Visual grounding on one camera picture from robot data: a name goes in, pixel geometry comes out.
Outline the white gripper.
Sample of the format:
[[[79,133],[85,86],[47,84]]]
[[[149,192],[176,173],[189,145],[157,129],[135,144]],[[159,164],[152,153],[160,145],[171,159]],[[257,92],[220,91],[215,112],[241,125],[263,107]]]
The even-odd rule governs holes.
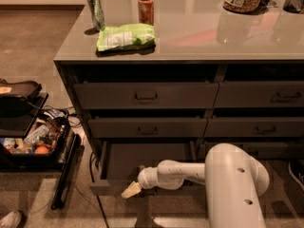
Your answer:
[[[138,166],[138,182],[132,181],[129,186],[121,193],[124,199],[129,199],[139,194],[143,189],[152,189],[159,185],[158,169],[156,167]]]

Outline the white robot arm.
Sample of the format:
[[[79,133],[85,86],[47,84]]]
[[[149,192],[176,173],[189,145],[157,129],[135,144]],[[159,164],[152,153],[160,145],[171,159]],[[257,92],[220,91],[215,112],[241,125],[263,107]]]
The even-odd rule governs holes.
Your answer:
[[[176,190],[185,181],[205,186],[210,228],[266,228],[258,197],[269,187],[268,171],[229,143],[213,146],[203,163],[165,160],[156,167],[142,168],[122,197],[128,199],[154,187]]]

